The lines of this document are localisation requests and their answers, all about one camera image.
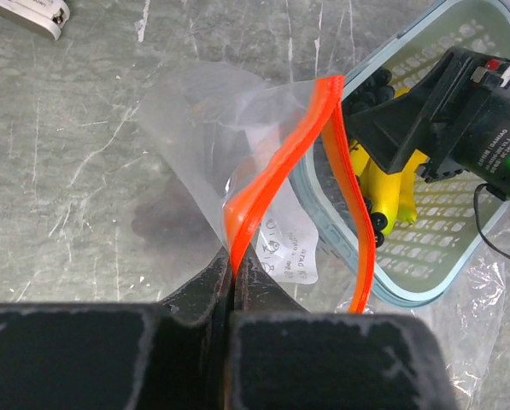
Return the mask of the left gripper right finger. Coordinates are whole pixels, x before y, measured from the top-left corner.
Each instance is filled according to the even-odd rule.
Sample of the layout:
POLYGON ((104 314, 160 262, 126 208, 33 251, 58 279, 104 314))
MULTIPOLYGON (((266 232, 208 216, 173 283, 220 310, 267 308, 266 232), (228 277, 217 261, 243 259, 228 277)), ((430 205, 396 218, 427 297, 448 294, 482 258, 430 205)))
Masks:
POLYGON ((231 316, 234 409, 455 409, 439 343, 400 314, 310 313, 243 259, 231 316))

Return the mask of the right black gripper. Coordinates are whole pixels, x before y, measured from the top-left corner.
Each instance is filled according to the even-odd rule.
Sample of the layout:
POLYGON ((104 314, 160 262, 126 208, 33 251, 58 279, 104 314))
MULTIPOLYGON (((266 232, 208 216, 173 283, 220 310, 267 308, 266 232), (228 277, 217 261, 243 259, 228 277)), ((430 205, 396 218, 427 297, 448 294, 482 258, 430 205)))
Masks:
POLYGON ((425 182, 468 171, 510 201, 508 68, 508 59, 453 47, 407 94, 375 107, 349 104, 347 136, 386 173, 402 171, 418 150, 428 158, 425 182))

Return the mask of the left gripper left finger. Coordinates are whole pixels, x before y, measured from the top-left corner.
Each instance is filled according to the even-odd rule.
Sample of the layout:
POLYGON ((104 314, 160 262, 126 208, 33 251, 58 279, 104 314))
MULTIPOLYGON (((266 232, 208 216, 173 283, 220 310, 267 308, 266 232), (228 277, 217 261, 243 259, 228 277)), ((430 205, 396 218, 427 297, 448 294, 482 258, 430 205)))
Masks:
POLYGON ((158 302, 0 303, 0 409, 219 409, 232 272, 158 302))

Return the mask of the clear zip bag orange zipper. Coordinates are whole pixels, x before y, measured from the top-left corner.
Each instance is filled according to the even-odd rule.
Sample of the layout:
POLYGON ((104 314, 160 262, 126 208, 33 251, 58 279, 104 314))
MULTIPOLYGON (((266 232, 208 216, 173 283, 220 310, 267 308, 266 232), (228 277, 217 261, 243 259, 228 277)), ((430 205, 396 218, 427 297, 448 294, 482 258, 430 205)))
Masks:
POLYGON ((343 123, 342 75, 271 85, 224 62, 192 61, 164 73, 138 107, 138 123, 157 143, 226 247, 234 272, 260 233, 276 229, 291 268, 278 280, 307 280, 303 231, 314 223, 296 202, 292 171, 321 140, 355 223, 356 282, 349 311, 362 313, 372 290, 375 235, 356 179, 343 123))

